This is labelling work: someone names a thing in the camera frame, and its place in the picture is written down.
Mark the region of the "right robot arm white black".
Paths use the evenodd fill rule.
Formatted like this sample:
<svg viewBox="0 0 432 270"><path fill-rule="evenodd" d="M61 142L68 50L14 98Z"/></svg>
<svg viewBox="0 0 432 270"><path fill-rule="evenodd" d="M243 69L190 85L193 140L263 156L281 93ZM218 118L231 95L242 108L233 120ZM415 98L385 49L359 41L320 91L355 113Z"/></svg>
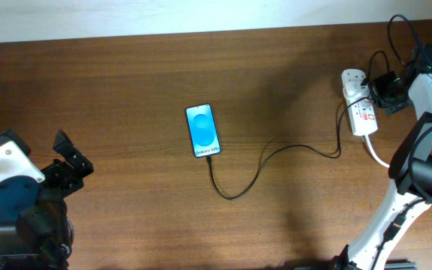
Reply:
<svg viewBox="0 0 432 270"><path fill-rule="evenodd" d="M388 167L388 191L365 231L329 263L330 269L414 269L387 261L412 223L432 206L432 49L418 49L410 64L412 101L418 121Z"/></svg>

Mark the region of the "blue Galaxy smartphone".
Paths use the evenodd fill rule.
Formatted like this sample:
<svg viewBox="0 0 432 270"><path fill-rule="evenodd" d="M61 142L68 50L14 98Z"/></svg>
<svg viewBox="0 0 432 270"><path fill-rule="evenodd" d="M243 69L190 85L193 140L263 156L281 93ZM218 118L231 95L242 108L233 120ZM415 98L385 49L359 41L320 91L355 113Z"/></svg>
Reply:
<svg viewBox="0 0 432 270"><path fill-rule="evenodd" d="M221 153L221 144L210 104L188 107L185 110L193 153L196 158Z"/></svg>

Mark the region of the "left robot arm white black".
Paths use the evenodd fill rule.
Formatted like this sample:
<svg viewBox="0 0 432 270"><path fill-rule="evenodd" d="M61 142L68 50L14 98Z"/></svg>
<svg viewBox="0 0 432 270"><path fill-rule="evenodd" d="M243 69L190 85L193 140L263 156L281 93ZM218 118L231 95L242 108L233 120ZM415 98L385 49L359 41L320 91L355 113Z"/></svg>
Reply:
<svg viewBox="0 0 432 270"><path fill-rule="evenodd" d="M84 186L92 162L58 130L61 157L43 169L13 130L0 133L0 269L67 269L74 242L65 198Z"/></svg>

